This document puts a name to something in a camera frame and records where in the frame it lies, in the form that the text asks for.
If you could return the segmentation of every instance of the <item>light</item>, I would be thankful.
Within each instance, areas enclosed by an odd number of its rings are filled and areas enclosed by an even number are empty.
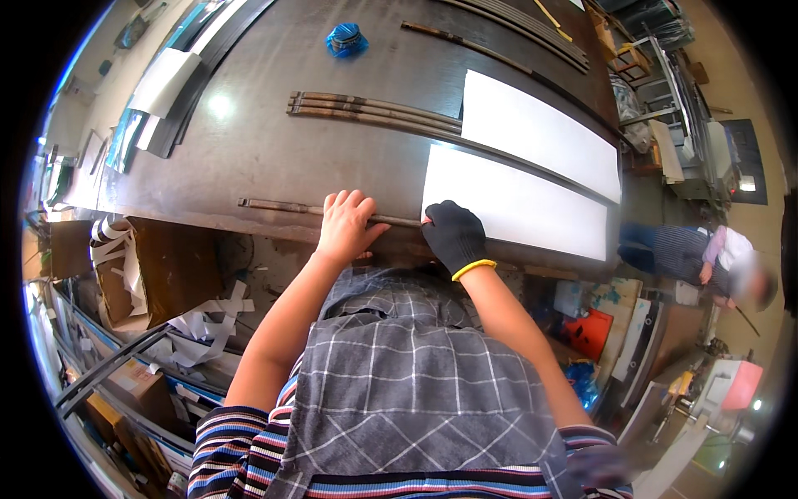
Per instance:
[[[754,192],[757,190],[757,183],[753,175],[740,176],[740,190],[746,192]]]
[[[227,114],[227,111],[230,109],[230,99],[222,95],[214,96],[207,103],[207,107],[216,115],[216,117],[224,118],[224,116]]]

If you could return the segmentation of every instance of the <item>dark metal table surface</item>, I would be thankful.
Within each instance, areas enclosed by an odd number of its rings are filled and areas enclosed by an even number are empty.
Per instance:
[[[507,3],[548,23],[534,2]],[[540,72],[616,125],[590,17],[568,0],[547,0],[546,6],[587,52],[587,75],[494,22],[432,0],[278,0],[218,68],[172,157],[137,151],[128,173],[106,168],[97,209],[313,242],[317,217],[240,208],[237,199],[319,205],[330,192],[360,188],[377,200],[380,213],[417,219],[429,146],[436,141],[350,122],[289,117],[286,101],[292,90],[343,93],[457,117],[467,69],[546,101],[617,147],[617,139],[589,116],[523,73],[462,46],[400,29],[403,20],[417,22],[485,45]],[[365,53],[347,59],[327,53],[325,36],[341,22],[360,25],[370,43]],[[608,243],[617,239],[616,208],[609,221]],[[429,254],[418,231],[403,228],[386,233],[374,249]],[[492,242],[490,250],[497,259],[521,265],[588,272],[606,267],[517,244]]]

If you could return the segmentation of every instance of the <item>metal rod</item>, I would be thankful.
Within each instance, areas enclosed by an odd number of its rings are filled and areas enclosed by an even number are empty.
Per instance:
[[[574,45],[573,42],[562,39],[558,34],[546,26],[543,22],[538,21],[531,15],[509,6],[504,2],[498,0],[459,0],[460,2],[469,4],[478,9],[485,10],[498,17],[504,18],[518,26],[521,26],[534,34],[548,40],[552,45],[558,46],[567,53],[572,54],[577,60],[583,60],[587,63],[585,51]]]
[[[570,102],[571,104],[575,105],[579,109],[581,109],[586,114],[590,115],[591,118],[596,120],[600,123],[605,129],[610,131],[613,135],[615,135],[618,139],[624,141],[626,145],[631,148],[634,148],[632,143],[629,139],[623,135],[623,132],[615,128],[613,125],[610,124],[609,121],[605,120],[604,117],[593,110],[589,105],[585,104],[584,102],[580,101],[573,93],[568,92],[563,87],[557,85],[552,80],[549,80],[544,75],[534,71],[533,69],[529,69],[526,66],[523,66],[512,59],[503,56],[500,53],[494,52],[490,50],[488,47],[484,47],[477,43],[471,42],[466,40],[465,38],[459,37],[455,34],[448,33],[443,30],[439,30],[437,28],[431,28],[429,26],[423,26],[421,24],[416,24],[413,22],[402,21],[401,27],[406,28],[407,30],[417,31],[418,33],[428,34],[435,38],[440,38],[441,40],[446,40],[447,42],[454,43],[459,46],[463,46],[467,49],[471,49],[475,52],[482,53],[488,57],[496,59],[499,62],[503,62],[506,65],[509,65],[512,68],[519,70],[521,73],[527,74],[533,80],[537,81],[547,89],[551,90],[552,92],[556,93],[566,101]]]
[[[324,216],[324,208],[321,206],[308,206],[301,203],[286,203],[283,201],[253,200],[248,197],[239,198],[239,206],[244,208],[259,208],[262,210],[274,210],[276,212],[289,213],[310,213],[312,215]],[[369,222],[373,224],[391,224],[402,227],[421,228],[420,220],[409,220],[396,216],[372,215]]]
[[[653,113],[641,114],[636,118],[630,118],[628,120],[621,121],[618,125],[619,126],[634,125],[635,123],[640,123],[641,121],[653,120],[656,117],[665,116],[666,114],[672,114],[676,112],[678,112],[678,109],[676,108],[660,109],[659,111],[654,111]]]
[[[745,322],[747,322],[749,324],[749,326],[751,327],[751,329],[753,329],[753,332],[757,333],[757,336],[761,337],[762,335],[759,334],[759,331],[757,331],[757,328],[751,323],[751,320],[748,318],[748,316],[742,310],[740,310],[739,307],[735,307],[735,308],[737,309],[738,312],[740,312],[740,315],[743,316],[743,319],[745,319]]]
[[[535,176],[540,176],[545,180],[549,180],[557,185],[570,189],[573,192],[577,192],[578,194],[581,194],[582,196],[592,199],[598,203],[604,204],[606,206],[616,205],[613,200],[609,199],[603,194],[599,194],[593,189],[588,188],[587,186],[582,185],[579,182],[576,182],[560,173],[550,170],[549,168],[543,167],[537,163],[532,163],[529,160],[525,160],[524,158],[515,156],[509,152],[495,149],[488,145],[480,144],[479,142],[470,141],[459,135],[456,135],[455,133],[445,132],[441,129],[431,126],[419,125],[409,121],[393,120],[391,118],[373,116],[370,114],[351,113],[349,111],[339,111],[337,109],[306,108],[298,105],[287,108],[286,113],[291,116],[309,116],[333,118],[346,121],[359,121],[368,125],[376,125],[389,129],[401,130],[403,132],[414,133],[423,137],[430,137],[433,139],[450,142],[452,144],[462,145],[466,148],[486,153],[488,156],[499,157],[504,160],[508,160],[512,163],[510,166],[513,168],[526,171]]]
[[[538,35],[535,35],[534,33],[529,32],[528,30],[525,30],[524,28],[520,28],[520,27],[516,26],[515,24],[513,24],[513,23],[511,23],[509,21],[505,21],[502,18],[499,18],[499,17],[497,17],[497,16],[495,16],[493,14],[490,14],[489,12],[485,12],[484,10],[477,9],[476,7],[472,7],[470,5],[466,5],[464,3],[457,2],[456,0],[437,0],[437,1],[438,2],[443,2],[443,3],[448,3],[451,6],[459,7],[461,9],[463,9],[463,10],[467,10],[469,12],[473,12],[474,14],[480,15],[483,18],[490,19],[491,21],[497,22],[497,23],[501,24],[502,26],[505,26],[505,27],[509,28],[510,30],[515,31],[518,34],[520,34],[520,35],[522,35],[522,36],[524,36],[526,38],[529,38],[530,40],[532,40],[533,42],[541,45],[542,47],[544,47],[546,49],[549,49],[554,55],[559,56],[560,58],[562,58],[565,62],[567,62],[568,64],[572,65],[580,73],[587,74],[587,70],[589,69],[589,66],[587,65],[586,62],[576,61],[571,56],[571,54],[564,52],[559,47],[552,45],[550,42],[544,40],[543,38],[541,38]]]
[[[145,331],[139,338],[124,345],[86,371],[85,374],[76,379],[74,383],[69,385],[69,388],[61,392],[61,395],[56,398],[53,407],[58,411],[58,416],[61,419],[69,416],[77,404],[83,402],[91,395],[91,388],[105,379],[121,364],[127,362],[133,355],[147,350],[165,335],[166,331],[162,326]]]
[[[415,114],[431,120],[443,121],[450,125],[462,126],[463,122],[457,118],[446,116],[445,114],[433,113],[425,109],[412,108],[408,105],[395,104],[393,102],[378,101],[376,99],[364,99],[363,97],[355,97],[352,95],[341,95],[340,93],[319,93],[319,92],[291,92],[290,98],[292,99],[312,99],[314,101],[333,101],[333,102],[347,102],[349,104],[357,105],[370,105],[375,108],[392,109],[401,113]]]
[[[373,114],[375,116],[384,116],[388,118],[396,118],[398,120],[412,121],[421,125],[434,126],[441,130],[446,130],[452,133],[461,133],[463,131],[462,125],[450,125],[443,121],[433,120],[416,114],[403,113],[401,111],[393,111],[391,109],[378,108],[372,105],[359,105],[349,104],[348,102],[338,101],[319,101],[315,99],[288,99],[288,105],[301,105],[309,108],[322,108],[322,109],[340,109],[341,111],[352,111],[353,113]]]

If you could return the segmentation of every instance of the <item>white plastic sheet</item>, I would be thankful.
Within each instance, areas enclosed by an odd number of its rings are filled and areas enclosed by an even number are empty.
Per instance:
[[[465,76],[462,136],[621,202],[615,147],[540,99],[470,69]]]
[[[431,145],[421,213],[452,200],[488,238],[606,260],[606,206],[505,164]]]

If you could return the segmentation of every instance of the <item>gray checkered apron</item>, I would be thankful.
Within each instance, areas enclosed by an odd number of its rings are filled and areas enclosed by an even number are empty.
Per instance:
[[[533,463],[554,497],[583,496],[535,368],[472,327],[443,285],[401,269],[341,274],[310,329],[266,497],[302,497],[315,474]]]

